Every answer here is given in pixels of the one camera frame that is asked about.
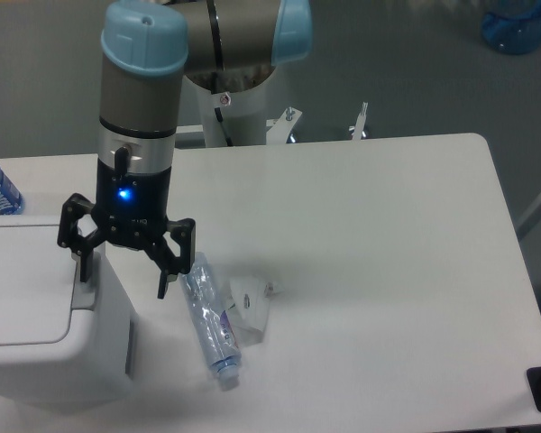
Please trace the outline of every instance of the gray floor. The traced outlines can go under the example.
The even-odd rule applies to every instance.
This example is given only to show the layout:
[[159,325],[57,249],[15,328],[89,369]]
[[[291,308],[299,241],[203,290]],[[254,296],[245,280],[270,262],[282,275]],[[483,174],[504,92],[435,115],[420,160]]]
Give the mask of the gray floor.
[[[96,151],[108,3],[0,3],[0,157]],[[270,115],[303,110],[307,142],[345,138],[363,100],[375,138],[481,134],[516,219],[541,189],[541,48],[491,51],[479,35],[481,2],[311,3],[314,50],[278,71]],[[198,123],[187,88],[180,111],[181,124]],[[541,225],[522,248],[541,304]]]

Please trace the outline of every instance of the white table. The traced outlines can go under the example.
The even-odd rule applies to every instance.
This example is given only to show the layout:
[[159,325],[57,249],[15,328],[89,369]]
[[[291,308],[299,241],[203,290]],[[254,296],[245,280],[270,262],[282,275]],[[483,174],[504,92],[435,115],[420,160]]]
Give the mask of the white table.
[[[96,156],[0,161],[29,212],[94,199]],[[429,432],[541,423],[541,318],[486,142],[472,134],[175,152],[169,217],[212,263],[286,291],[219,390],[182,294],[108,248],[141,315],[136,391],[52,408],[0,397],[0,432]]]

